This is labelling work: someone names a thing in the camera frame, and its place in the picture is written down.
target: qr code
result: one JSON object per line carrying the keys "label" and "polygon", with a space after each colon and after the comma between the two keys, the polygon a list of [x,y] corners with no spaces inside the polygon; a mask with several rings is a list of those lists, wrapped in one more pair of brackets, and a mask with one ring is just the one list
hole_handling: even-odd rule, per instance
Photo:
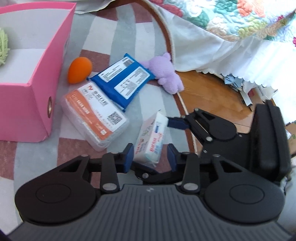
{"label": "qr code", "polygon": [[133,63],[133,61],[131,59],[126,60],[125,62],[123,62],[123,64],[128,67]]}
{"label": "qr code", "polygon": [[107,117],[107,120],[111,122],[112,125],[116,125],[122,120],[121,116],[115,111]]}

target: pink box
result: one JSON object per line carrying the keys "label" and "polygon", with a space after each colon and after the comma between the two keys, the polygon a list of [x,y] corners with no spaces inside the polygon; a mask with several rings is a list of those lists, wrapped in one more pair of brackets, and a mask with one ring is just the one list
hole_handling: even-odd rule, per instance
{"label": "pink box", "polygon": [[0,66],[0,140],[39,142],[50,135],[74,10],[69,2],[0,7],[11,49]]}

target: blue package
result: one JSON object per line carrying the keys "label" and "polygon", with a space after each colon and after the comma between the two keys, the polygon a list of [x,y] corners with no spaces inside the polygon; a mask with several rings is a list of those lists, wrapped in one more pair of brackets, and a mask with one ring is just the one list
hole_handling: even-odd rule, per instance
{"label": "blue package", "polygon": [[125,112],[140,89],[155,76],[129,54],[101,73],[90,78]]}

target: green fuzzy object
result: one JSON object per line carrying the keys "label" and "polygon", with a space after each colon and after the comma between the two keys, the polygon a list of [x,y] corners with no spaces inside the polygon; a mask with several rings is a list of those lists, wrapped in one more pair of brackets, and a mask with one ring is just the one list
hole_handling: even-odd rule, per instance
{"label": "green fuzzy object", "polygon": [[9,50],[7,34],[0,28],[0,66],[5,64],[5,59]]}

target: purple teddy bear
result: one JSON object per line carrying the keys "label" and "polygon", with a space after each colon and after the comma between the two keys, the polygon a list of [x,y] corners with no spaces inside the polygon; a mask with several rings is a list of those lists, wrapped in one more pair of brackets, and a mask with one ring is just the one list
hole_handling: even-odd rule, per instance
{"label": "purple teddy bear", "polygon": [[155,75],[158,84],[162,85],[166,92],[176,94],[183,91],[184,86],[170,60],[170,54],[165,53],[163,56],[156,56],[141,64]]}

